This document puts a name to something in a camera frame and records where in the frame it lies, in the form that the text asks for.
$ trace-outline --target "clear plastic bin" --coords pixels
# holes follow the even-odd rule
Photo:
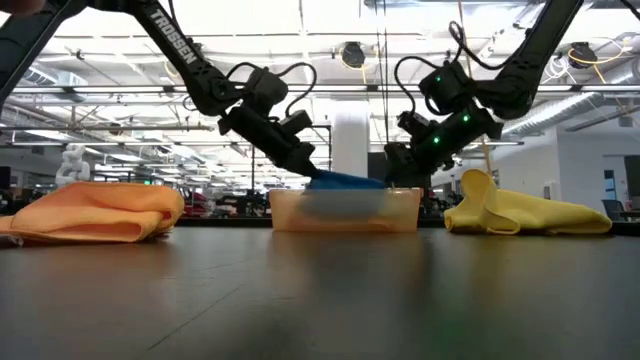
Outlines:
[[[271,190],[276,231],[415,232],[420,189]]]

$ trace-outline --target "yellow towel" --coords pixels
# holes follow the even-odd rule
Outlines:
[[[451,232],[514,235],[520,230],[548,234],[603,234],[611,220],[583,205],[541,199],[496,188],[480,170],[462,175],[464,200],[444,212]]]
[[[0,218],[0,234],[41,242],[135,242],[169,230],[184,199],[166,186],[77,182]]]

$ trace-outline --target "blue cloth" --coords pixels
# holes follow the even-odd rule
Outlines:
[[[358,189],[384,189],[382,181],[361,178],[358,176],[319,170],[319,175],[311,180],[307,189],[312,190],[358,190]]]

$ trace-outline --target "white column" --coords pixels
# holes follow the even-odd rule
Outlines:
[[[332,123],[333,171],[367,177],[369,151],[369,104],[336,101]]]

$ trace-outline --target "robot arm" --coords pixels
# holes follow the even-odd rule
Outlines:
[[[411,134],[411,146],[390,143],[388,180],[405,175],[434,173],[453,166],[451,156],[487,134],[499,139],[502,124],[476,105],[493,110],[505,120],[524,116],[533,104],[544,67],[549,62],[583,0],[549,0],[535,25],[502,71],[493,80],[470,79],[456,60],[435,69],[420,84],[427,107],[436,115],[449,115],[441,123],[426,121],[413,111],[402,113],[398,125]]]
[[[239,89],[238,83],[201,55],[158,0],[49,0],[35,15],[10,17],[0,28],[0,103],[11,94],[60,24],[86,7],[134,16],[180,73],[196,108],[205,115],[222,117],[222,134],[234,130],[278,167],[305,176],[316,174],[309,160],[313,145],[296,137],[311,125],[307,113],[295,112],[282,123],[269,120],[271,108],[285,99],[287,84],[278,75],[256,67]],[[240,100],[242,104],[227,114],[226,109]]]

